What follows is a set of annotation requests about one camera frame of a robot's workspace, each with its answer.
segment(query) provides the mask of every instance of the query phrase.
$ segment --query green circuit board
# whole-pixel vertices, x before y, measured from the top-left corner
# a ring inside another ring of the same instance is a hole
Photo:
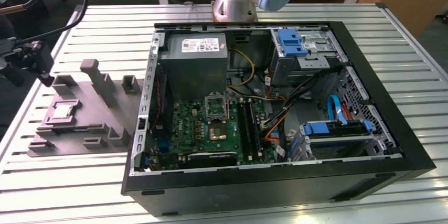
[[[174,134],[171,139],[171,155],[166,156],[166,169],[176,169],[174,164],[179,156],[200,152],[236,152],[238,164],[264,164],[274,162],[272,147],[263,148],[262,157],[248,160],[243,153],[240,124],[238,117],[238,101],[228,102],[228,119],[226,122],[206,120],[206,103],[176,103],[174,109]],[[262,101],[254,102],[258,122],[266,120]]]

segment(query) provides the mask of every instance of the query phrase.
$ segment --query ram slot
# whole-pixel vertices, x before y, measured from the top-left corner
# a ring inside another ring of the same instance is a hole
[[[238,117],[238,124],[240,127],[240,137],[242,137],[242,147],[243,147],[243,156],[246,160],[252,160],[252,153],[251,153],[251,142],[248,138],[248,129],[246,125],[246,111],[244,111],[244,106],[243,103],[238,104],[236,107],[239,117]]]
[[[250,131],[252,154],[254,154],[254,158],[258,159],[262,156],[260,133],[259,133],[256,116],[255,116],[254,104],[250,102],[246,103],[246,112],[247,112],[246,124],[247,124],[248,131]]]

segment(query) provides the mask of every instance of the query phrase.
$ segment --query power cable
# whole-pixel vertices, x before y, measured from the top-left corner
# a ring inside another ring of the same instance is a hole
[[[50,36],[54,36],[54,35],[56,35],[56,34],[64,32],[64,31],[70,30],[71,28],[74,28],[74,27],[82,22],[82,20],[83,20],[83,18],[84,18],[88,4],[90,4],[90,0],[84,0],[84,1],[83,1],[83,8],[82,8],[80,14],[79,14],[76,20],[75,20],[70,25],[67,25],[67,26],[64,26],[64,27],[62,27],[62,28],[59,28],[59,29],[56,29],[56,30],[54,30],[54,31],[50,31],[50,32],[47,32],[47,33],[44,33],[44,34],[40,34],[40,35],[38,35],[38,36],[34,36],[34,37],[31,37],[31,38],[28,38],[28,39],[18,40],[18,42],[16,42],[16,46],[20,46],[20,45],[23,45],[23,44],[31,43],[31,42],[34,42],[34,41],[36,41],[36,40],[43,40],[44,38],[47,38],[47,37],[50,37]]]
[[[15,5],[15,6],[0,8],[0,15],[6,15],[6,14],[11,14],[11,13],[16,13],[23,10],[27,10],[30,7],[32,7],[38,3],[38,1],[39,0],[30,0],[27,3],[22,5]]]

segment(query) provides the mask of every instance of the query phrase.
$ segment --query floor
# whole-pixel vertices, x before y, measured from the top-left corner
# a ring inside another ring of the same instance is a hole
[[[443,23],[442,18],[434,19],[418,40],[448,72],[448,24]]]
[[[62,0],[43,1],[50,15],[46,15],[44,18],[36,20],[34,23],[36,29],[31,33],[46,32],[64,26],[74,13],[76,5],[83,2],[83,0],[68,0],[66,2]],[[210,3],[211,1],[212,0],[200,0],[200,3]],[[90,0],[90,5],[144,5],[158,3],[158,0]],[[16,30],[18,29],[22,30],[22,34],[27,34],[30,32],[30,25],[26,24],[23,25],[23,28],[16,28]],[[54,36],[47,40],[50,47],[55,45],[58,38],[58,36]],[[428,29],[419,38],[419,42],[428,50],[443,69],[448,71],[448,25],[442,22],[442,18],[436,18],[432,21]],[[14,116],[34,83],[32,75],[26,73],[26,79],[26,85],[16,88],[4,78],[0,78],[0,140],[7,132],[8,125],[15,118]]]

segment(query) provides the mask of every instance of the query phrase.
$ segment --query blue drive bracket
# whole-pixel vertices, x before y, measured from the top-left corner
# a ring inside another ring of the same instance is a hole
[[[284,50],[284,56],[307,56],[308,50],[302,46],[302,37],[294,29],[279,29],[278,31],[280,45]]]
[[[319,135],[319,134],[330,133],[328,125],[326,122],[315,122],[315,123],[304,124],[303,129],[306,131],[306,135],[311,135],[311,134]]]

